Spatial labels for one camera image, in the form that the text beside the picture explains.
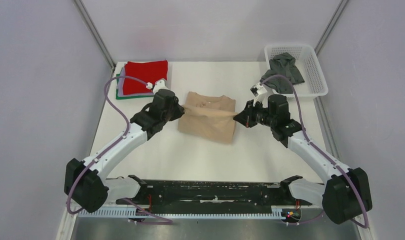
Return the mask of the beige t shirt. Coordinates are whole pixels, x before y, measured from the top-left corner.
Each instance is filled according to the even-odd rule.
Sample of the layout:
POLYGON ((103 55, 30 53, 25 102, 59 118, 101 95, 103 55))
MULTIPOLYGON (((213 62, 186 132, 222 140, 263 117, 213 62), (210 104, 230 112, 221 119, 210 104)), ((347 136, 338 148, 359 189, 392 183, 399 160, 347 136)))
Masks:
POLYGON ((231 144, 236 122, 236 100, 222 96, 205 96, 190 91, 182 105, 184 115, 178 120, 178 131, 204 139, 231 144))

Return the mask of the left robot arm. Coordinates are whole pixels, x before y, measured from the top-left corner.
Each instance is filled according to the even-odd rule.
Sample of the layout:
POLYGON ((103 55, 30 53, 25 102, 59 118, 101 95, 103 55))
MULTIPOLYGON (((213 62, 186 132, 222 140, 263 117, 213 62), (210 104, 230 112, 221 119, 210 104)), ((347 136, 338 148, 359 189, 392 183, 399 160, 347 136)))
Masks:
POLYGON ((111 171, 133 150, 143 145, 167 122, 185 113, 179 99, 169 89, 158 90, 152 102, 146 104, 130 120, 125 130, 104 149, 83 160, 73 158, 66 165, 64 193, 67 203, 75 201, 83 210, 93 213, 109 201, 130 198, 141 204, 148 191, 133 178, 109 179, 111 171))

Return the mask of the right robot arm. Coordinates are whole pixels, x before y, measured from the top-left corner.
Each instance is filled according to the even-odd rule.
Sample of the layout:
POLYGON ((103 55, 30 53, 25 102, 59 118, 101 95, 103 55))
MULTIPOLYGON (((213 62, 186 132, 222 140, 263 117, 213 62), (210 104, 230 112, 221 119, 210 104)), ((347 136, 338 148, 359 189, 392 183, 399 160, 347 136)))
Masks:
POLYGON ((268 97, 267 107, 255 100, 249 100, 245 108, 233 118, 246 128, 263 125, 285 148, 297 154, 320 177, 315 183, 301 176, 289 177, 281 182, 279 198, 285 204, 304 200, 323 209, 335 224, 354 221, 363 216, 367 228, 368 211, 373 202, 367 173, 360 167, 351 168, 330 153, 320 149, 308 135, 303 122, 291 118, 289 103, 283 95, 268 97))

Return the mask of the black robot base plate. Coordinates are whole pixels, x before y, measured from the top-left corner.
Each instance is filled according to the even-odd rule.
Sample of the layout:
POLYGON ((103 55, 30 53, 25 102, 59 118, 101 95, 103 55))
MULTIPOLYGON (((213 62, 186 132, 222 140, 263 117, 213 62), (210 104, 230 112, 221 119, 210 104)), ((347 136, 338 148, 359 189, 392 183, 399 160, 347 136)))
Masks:
POLYGON ((278 182, 143 179, 131 202, 153 214, 268 214, 272 206, 295 207, 297 200, 278 182))

